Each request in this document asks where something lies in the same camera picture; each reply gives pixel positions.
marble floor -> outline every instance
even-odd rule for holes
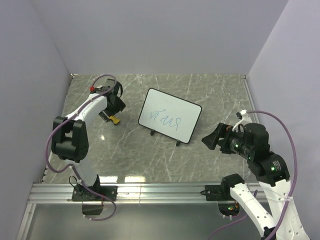
[[[73,112],[89,95],[95,75],[76,75],[71,81],[63,116]],[[99,116],[87,125],[88,157],[103,183],[163,183],[220,181],[238,173],[246,181],[256,179],[240,156],[209,150],[201,139],[219,122],[235,124],[236,112],[251,109],[239,74],[123,74],[117,75],[123,85],[123,112],[116,116],[118,125],[105,123]],[[97,82],[103,85],[107,78]],[[176,146],[175,140],[138,124],[138,118],[149,88],[186,99],[202,106],[202,113],[189,144]],[[58,169],[64,161],[53,155],[51,164]],[[44,183],[67,183],[70,169],[63,173],[46,173]]]

black clamp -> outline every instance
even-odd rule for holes
[[[73,185],[70,182],[69,178],[69,183],[73,186],[73,193],[72,193],[72,202],[90,202],[90,201],[95,201],[95,202],[101,202],[101,204],[82,204],[82,213],[84,215],[100,215],[102,213],[102,210],[104,208],[103,202],[109,202],[108,200],[96,196],[92,194],[90,191],[88,191],[84,186],[80,184]],[[96,181],[93,186],[89,186],[89,189],[92,191],[101,194],[112,201],[116,201],[117,194],[118,194],[118,186],[116,185],[102,185],[100,184],[100,178],[97,176]]]
[[[268,228],[268,227],[264,227],[264,233],[263,233],[263,236],[261,237],[261,240],[265,240],[270,234],[271,232],[275,229],[275,227],[271,227],[271,228]],[[276,240],[277,239],[277,235],[275,234],[271,240]]]
[[[205,185],[200,194],[205,196],[207,201],[233,201],[230,188],[240,183],[245,183],[243,178],[237,173],[231,174],[223,177],[220,185]]]
[[[240,112],[237,112],[237,113],[236,113],[236,117],[237,117],[238,119],[242,120],[242,115],[241,115]]]

black whiteboard frame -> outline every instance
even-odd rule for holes
[[[188,103],[190,103],[190,104],[197,105],[197,106],[200,107],[201,110],[200,110],[199,116],[198,116],[198,118],[197,118],[197,120],[196,120],[196,122],[195,122],[194,128],[193,128],[193,130],[192,130],[192,133],[191,133],[191,136],[190,136],[190,139],[189,139],[188,142],[183,142],[183,141],[181,141],[181,140],[179,140],[179,139],[175,139],[175,138],[173,138],[173,137],[171,137],[171,136],[165,135],[165,134],[163,134],[163,133],[161,133],[161,132],[158,132],[158,131],[156,131],[156,130],[154,130],[154,129],[151,129],[150,127],[144,126],[144,125],[142,125],[142,124],[139,123],[139,120],[140,120],[140,117],[141,117],[141,114],[142,114],[142,110],[144,109],[144,106],[145,106],[145,103],[146,103],[146,100],[147,100],[149,91],[150,91],[151,89],[156,90],[156,91],[158,91],[158,92],[160,92],[160,93],[163,93],[163,94],[167,94],[167,95],[169,95],[169,96],[171,96],[171,97],[174,97],[174,98],[176,98],[176,99],[183,100],[183,101],[188,102]],[[140,111],[140,114],[139,114],[139,118],[138,118],[138,124],[139,124],[140,126],[146,128],[146,129],[150,129],[151,131],[154,131],[155,133],[162,134],[162,135],[164,135],[164,136],[166,136],[166,137],[168,137],[168,138],[174,139],[174,140],[179,141],[179,142],[184,143],[184,144],[189,144],[190,141],[191,141],[192,135],[194,134],[194,131],[195,131],[195,129],[196,129],[196,126],[197,126],[197,124],[198,124],[198,121],[199,121],[199,118],[200,118],[201,113],[202,113],[202,106],[201,106],[201,105],[196,104],[196,103],[194,103],[194,102],[192,102],[192,101],[185,100],[185,99],[180,98],[180,97],[178,97],[178,96],[174,96],[174,95],[172,95],[172,94],[166,93],[166,92],[164,92],[164,91],[160,91],[160,90],[155,89],[155,88],[153,88],[153,87],[150,87],[150,88],[148,89],[148,92],[146,93],[145,98],[144,98],[144,102],[143,102],[143,105],[142,105],[142,108],[141,108],[141,111]]]

white robotic arm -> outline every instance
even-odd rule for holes
[[[112,121],[113,124],[118,124],[120,120],[114,117],[114,114],[122,111],[126,106],[117,96],[119,88],[122,91],[121,84],[117,83],[112,91],[101,95],[109,88],[110,86],[91,87],[90,95],[83,104],[66,117],[57,117],[53,123],[53,128],[55,128],[66,119],[76,115],[69,122],[70,124],[62,127],[53,136],[51,149],[66,164],[72,164],[75,167],[80,179],[88,187],[92,187],[97,182],[98,175],[91,167],[87,157],[89,143],[86,126],[91,124],[97,115],[101,116],[105,122]],[[72,137],[66,136],[69,132],[72,132]]]
[[[304,231],[292,197],[287,165],[282,157],[270,151],[269,134],[265,127],[252,123],[246,110],[237,113],[240,119],[235,126],[219,123],[213,133],[202,142],[211,150],[219,145],[225,154],[238,154],[247,160],[251,172],[256,176],[269,203],[272,216],[251,194],[244,180],[238,174],[222,179],[224,196],[236,200],[258,229],[264,240],[278,223],[285,202],[289,201],[282,224],[276,232],[277,240],[309,240]],[[243,133],[236,131],[242,125]]]

whiteboard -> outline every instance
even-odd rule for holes
[[[202,107],[193,102],[150,88],[138,123],[155,132],[189,143]]]

